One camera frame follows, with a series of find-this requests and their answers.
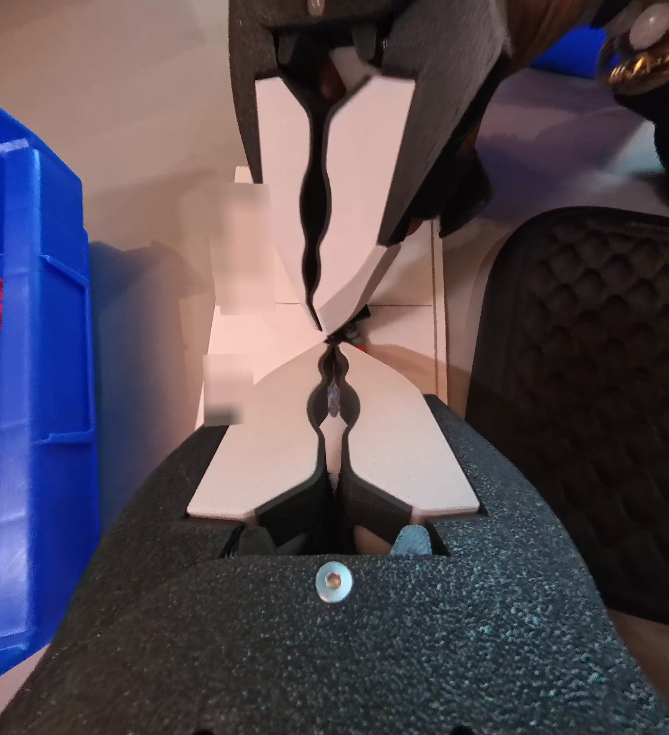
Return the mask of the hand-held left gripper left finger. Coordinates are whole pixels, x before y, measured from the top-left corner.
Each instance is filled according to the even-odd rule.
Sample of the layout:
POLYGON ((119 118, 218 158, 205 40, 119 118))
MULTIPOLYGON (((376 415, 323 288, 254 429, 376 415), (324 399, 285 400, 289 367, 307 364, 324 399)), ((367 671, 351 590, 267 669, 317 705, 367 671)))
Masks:
POLYGON ((187 508, 193 518, 251 521, 326 470, 332 345, 320 343, 257 381, 244 421, 230 426, 187 508))

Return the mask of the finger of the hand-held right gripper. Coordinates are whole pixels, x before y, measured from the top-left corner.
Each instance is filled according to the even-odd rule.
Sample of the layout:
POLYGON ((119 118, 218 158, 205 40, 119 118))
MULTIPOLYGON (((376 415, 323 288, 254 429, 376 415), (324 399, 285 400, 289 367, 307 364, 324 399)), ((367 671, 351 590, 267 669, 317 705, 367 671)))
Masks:
POLYGON ((326 151, 335 105, 284 77, 255 82, 263 184, 272 234, 299 303, 319 330, 337 330, 316 307, 323 284, 323 239, 331 219, 326 151))
POLYGON ((383 76, 352 48, 332 59, 347 95, 326 125, 330 219, 318 248, 318 320, 327 336, 367 304, 399 252, 379 233, 415 87, 383 76))

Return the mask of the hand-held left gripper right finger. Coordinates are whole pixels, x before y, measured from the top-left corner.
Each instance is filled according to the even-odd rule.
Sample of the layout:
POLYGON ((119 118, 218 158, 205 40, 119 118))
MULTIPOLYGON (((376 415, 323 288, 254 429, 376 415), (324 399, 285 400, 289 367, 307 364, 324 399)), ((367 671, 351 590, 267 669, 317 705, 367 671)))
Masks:
POLYGON ((424 525, 480 502, 422 392, 358 348, 334 352, 343 433, 338 496, 354 526, 424 525))

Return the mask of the red black brick assembly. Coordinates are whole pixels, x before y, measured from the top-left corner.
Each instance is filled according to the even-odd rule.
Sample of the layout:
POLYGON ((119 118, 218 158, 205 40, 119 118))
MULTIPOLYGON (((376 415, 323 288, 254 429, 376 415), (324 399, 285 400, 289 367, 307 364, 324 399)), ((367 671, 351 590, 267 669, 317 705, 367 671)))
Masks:
MULTIPOLYGON (((370 317, 370 309, 367 305, 362 307, 355 317, 352 317, 344 326, 337 330, 333 335, 330 335, 327 339, 327 343, 330 345, 339 345, 341 343, 348 343, 357 347, 361 351, 366 351, 365 341, 362 336, 362 328, 360 323, 370 317)), ((334 358, 333 373, 330 380, 330 384, 327 388, 327 406, 328 416, 335 418, 339 416, 340 411, 340 389, 339 389, 339 372, 337 366, 337 360, 334 358)))

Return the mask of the blue storage bin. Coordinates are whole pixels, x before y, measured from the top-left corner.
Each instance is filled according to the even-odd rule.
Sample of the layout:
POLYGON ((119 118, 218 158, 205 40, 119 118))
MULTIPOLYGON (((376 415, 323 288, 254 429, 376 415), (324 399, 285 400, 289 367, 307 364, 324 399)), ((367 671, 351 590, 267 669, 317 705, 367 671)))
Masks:
POLYGON ((582 26, 572 29, 532 62, 532 69, 568 77, 592 79, 605 42, 602 29, 582 26))
POLYGON ((48 645, 100 539, 82 194, 0 108, 0 676, 48 645))

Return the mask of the white instruction booklet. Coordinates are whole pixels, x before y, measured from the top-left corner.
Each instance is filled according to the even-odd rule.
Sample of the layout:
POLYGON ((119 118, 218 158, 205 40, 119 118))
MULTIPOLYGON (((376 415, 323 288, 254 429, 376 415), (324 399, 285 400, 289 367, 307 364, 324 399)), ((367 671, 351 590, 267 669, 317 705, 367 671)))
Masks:
MULTIPOLYGON (((262 315, 224 315, 216 305, 207 353, 249 354, 254 381, 315 342, 318 333, 295 296, 265 228, 265 196, 249 170, 237 167, 235 183, 217 185, 219 232, 210 241, 214 261, 263 245, 269 257, 275 300, 262 315)), ((442 241, 425 222, 401 245, 384 279, 367 302, 370 317, 358 322, 362 349, 412 381, 422 393, 448 396, 446 307, 442 241)))

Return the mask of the black quilted cushion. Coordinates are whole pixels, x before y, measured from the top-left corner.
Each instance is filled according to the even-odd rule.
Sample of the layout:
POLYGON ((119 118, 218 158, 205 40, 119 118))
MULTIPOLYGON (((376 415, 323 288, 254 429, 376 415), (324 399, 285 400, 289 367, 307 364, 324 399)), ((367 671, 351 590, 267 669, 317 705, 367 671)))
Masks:
POLYGON ((532 217, 486 283, 468 423, 538 490, 608 608, 669 625, 669 217, 532 217))

